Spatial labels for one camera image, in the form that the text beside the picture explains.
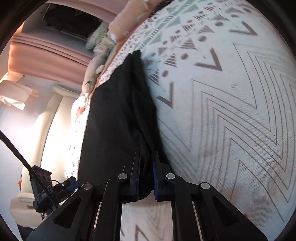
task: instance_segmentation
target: brown circle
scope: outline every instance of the brown circle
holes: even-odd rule
[[[165,70],[165,71],[163,72],[162,76],[163,76],[164,78],[167,77],[167,76],[168,76],[168,71]]]
[[[243,8],[243,10],[245,10],[246,12],[251,12],[251,10],[247,8]]]
[[[185,53],[185,54],[182,54],[181,57],[180,57],[182,60],[185,60],[188,58],[188,54]]]
[[[200,36],[199,38],[198,38],[198,41],[200,41],[200,42],[204,42],[204,41],[206,41],[207,40],[207,37],[206,36]]]
[[[222,22],[216,22],[215,23],[215,26],[217,26],[217,27],[222,27],[224,25],[224,23],[222,23]]]

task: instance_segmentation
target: beige chair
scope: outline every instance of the beige chair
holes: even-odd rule
[[[36,165],[52,172],[51,178],[66,180],[64,159],[68,149],[71,128],[71,108],[79,94],[54,86],[46,109],[38,116],[31,138],[31,145],[24,157],[30,166]],[[9,211],[16,223],[36,227],[41,215],[33,208],[34,195],[28,170],[23,167],[21,191],[10,202]]]

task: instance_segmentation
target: silver rivet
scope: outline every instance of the silver rivet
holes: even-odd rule
[[[166,175],[166,177],[167,177],[167,179],[174,179],[176,176],[175,176],[175,174],[173,174],[173,173],[168,173],[168,174]]]
[[[128,176],[127,176],[127,174],[125,174],[125,173],[121,173],[121,174],[119,174],[118,175],[118,178],[119,179],[126,179]]]
[[[200,186],[203,189],[209,189],[210,188],[210,185],[208,183],[202,183]]]
[[[83,188],[84,188],[85,190],[92,189],[92,187],[93,187],[93,185],[92,185],[91,183],[86,183],[86,184],[83,185]]]

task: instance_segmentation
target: beige plush toy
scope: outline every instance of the beige plush toy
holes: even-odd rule
[[[100,73],[104,70],[106,62],[106,56],[97,55],[90,62],[85,71],[84,80],[82,84],[82,92],[85,97],[88,98],[94,86],[96,84],[96,79],[99,77]]]
[[[163,0],[129,0],[124,9],[109,24],[110,37],[119,43],[133,31],[138,22]]]

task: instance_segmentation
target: mattress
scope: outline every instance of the mattress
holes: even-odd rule
[[[174,172],[211,183],[275,240],[296,207],[296,62],[281,35],[244,0],[175,0],[134,31],[99,84],[137,49]],[[172,240],[170,203],[125,204],[121,231],[122,241]]]

